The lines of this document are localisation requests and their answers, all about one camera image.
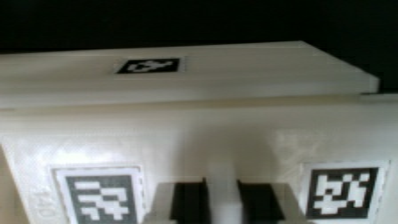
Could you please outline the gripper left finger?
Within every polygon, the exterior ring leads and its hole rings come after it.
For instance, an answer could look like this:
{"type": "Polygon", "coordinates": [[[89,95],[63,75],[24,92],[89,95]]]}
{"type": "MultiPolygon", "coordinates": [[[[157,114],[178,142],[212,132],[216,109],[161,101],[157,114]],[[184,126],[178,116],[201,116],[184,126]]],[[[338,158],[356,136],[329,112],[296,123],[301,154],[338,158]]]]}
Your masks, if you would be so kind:
{"type": "Polygon", "coordinates": [[[207,180],[177,183],[169,218],[177,224],[212,223],[207,180]]]}

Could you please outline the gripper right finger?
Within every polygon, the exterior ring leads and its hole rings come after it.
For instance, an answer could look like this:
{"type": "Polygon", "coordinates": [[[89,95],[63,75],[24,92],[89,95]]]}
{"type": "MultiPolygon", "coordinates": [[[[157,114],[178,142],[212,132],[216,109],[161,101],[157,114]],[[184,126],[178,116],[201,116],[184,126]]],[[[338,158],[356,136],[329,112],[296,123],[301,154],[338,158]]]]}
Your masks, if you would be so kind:
{"type": "Polygon", "coordinates": [[[285,213],[269,183],[239,182],[244,203],[244,224],[280,224],[285,213]]]}

